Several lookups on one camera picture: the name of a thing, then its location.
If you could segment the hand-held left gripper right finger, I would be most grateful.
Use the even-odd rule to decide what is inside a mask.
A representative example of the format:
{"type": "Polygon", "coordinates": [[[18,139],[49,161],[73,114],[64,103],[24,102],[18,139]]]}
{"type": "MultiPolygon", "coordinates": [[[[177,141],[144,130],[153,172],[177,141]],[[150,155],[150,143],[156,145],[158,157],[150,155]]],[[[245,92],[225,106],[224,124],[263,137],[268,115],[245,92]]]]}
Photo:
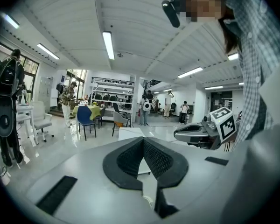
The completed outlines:
{"type": "Polygon", "coordinates": [[[143,138],[143,157],[160,189],[178,186],[189,169],[187,159],[159,139],[143,138]]]}

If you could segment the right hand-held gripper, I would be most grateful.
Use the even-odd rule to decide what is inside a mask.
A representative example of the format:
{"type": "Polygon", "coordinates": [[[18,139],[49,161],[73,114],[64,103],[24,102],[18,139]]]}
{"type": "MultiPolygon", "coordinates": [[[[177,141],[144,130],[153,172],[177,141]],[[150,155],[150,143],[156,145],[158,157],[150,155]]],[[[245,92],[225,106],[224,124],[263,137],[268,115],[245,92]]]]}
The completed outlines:
{"type": "Polygon", "coordinates": [[[227,107],[219,108],[205,115],[197,123],[177,128],[174,137],[189,146],[217,150],[237,132],[235,116],[227,107]]]}

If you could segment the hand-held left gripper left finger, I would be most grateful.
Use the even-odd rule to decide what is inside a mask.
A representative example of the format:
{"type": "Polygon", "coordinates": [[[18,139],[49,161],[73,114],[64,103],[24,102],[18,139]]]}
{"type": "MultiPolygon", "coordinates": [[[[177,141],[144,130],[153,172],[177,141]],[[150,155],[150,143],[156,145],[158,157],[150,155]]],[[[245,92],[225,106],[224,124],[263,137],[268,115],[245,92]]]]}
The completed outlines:
{"type": "Polygon", "coordinates": [[[144,157],[143,137],[135,137],[119,142],[120,146],[103,159],[105,176],[121,189],[142,191],[138,180],[141,161],[144,157]]]}

